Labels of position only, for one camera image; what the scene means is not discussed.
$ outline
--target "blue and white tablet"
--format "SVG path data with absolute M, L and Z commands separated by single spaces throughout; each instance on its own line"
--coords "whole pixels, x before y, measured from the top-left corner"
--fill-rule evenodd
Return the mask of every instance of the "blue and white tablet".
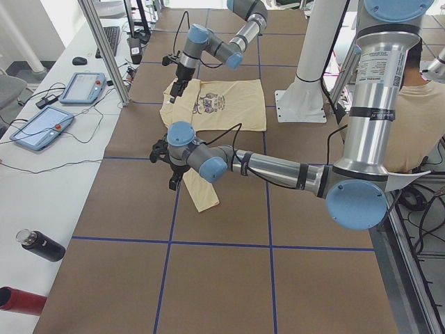
M 92 104 L 105 85 L 104 73 L 74 73 L 58 100 L 61 104 Z
M 72 122 L 74 115 L 53 106 L 46 106 L 21 129 L 9 137 L 17 144 L 40 151 L 47 147 Z

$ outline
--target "yellow fabric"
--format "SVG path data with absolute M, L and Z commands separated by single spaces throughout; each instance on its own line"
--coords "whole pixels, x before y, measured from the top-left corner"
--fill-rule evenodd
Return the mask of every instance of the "yellow fabric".
M 402 87 L 383 163 L 389 172 L 410 173 L 421 164 L 445 134 L 444 107 L 445 85 L 442 83 L 431 81 L 423 86 Z M 339 126 L 347 123 L 346 115 Z
M 184 120 L 195 131 L 227 130 L 242 123 L 242 130 L 265 131 L 266 107 L 260 80 L 200 81 L 192 79 L 182 97 L 170 103 L 171 83 L 164 91 L 160 110 L 166 127 Z M 184 183 L 198 212 L 219 204 L 213 186 L 194 170 L 184 174 Z

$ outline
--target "hanging beige cloth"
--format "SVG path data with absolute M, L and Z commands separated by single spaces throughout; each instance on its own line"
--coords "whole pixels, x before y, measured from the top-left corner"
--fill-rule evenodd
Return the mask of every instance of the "hanging beige cloth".
M 195 131 L 227 130 L 242 123 L 242 130 L 265 131 L 266 107 L 260 80 L 200 81 L 192 79 L 182 97 L 170 103 L 171 83 L 164 91 L 161 117 L 166 127 L 184 120 Z M 219 204 L 213 186 L 194 170 L 184 174 L 184 183 L 198 212 Z

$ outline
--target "computer mouse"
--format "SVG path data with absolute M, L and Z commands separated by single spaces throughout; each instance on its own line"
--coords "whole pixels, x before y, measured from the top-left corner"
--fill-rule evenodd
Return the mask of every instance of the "computer mouse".
M 84 57 L 74 57 L 72 59 L 73 65 L 86 65 L 87 63 L 88 63 L 88 61 Z

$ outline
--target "black keyboard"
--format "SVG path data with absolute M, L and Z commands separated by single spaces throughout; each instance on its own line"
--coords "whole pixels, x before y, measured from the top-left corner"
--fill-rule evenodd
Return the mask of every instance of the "black keyboard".
M 105 26 L 105 35 L 108 38 L 108 41 L 110 42 L 111 49 L 113 50 L 113 55 L 116 55 L 116 52 L 118 51 L 118 44 L 119 44 L 119 33 L 120 33 L 120 27 L 119 26 Z M 100 50 L 97 49 L 96 51 L 96 58 L 102 58 L 100 55 Z

